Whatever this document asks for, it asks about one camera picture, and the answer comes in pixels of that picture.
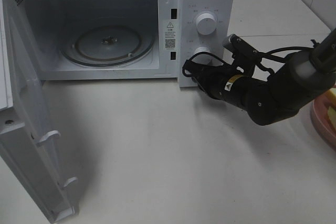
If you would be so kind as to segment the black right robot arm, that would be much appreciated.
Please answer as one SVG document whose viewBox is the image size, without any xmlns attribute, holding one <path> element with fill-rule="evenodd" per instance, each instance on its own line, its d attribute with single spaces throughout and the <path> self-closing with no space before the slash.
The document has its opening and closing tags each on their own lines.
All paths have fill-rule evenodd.
<svg viewBox="0 0 336 224">
<path fill-rule="evenodd" d="M 313 47 L 283 47 L 261 52 L 235 34 L 223 41 L 232 53 L 228 64 L 213 53 L 219 66 L 186 60 L 182 74 L 214 100 L 247 112 L 264 126 L 295 116 L 306 104 L 335 84 L 335 31 Z"/>
</svg>

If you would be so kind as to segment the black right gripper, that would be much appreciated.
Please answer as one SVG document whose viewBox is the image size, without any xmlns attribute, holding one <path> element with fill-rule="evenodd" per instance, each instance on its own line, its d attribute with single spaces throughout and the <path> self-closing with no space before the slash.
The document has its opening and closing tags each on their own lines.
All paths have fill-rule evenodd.
<svg viewBox="0 0 336 224">
<path fill-rule="evenodd" d="M 214 100 L 221 100 L 244 109 L 249 76 L 228 67 L 204 67 L 203 64 L 186 60 L 182 67 L 185 77 L 195 77 L 202 91 Z"/>
</svg>

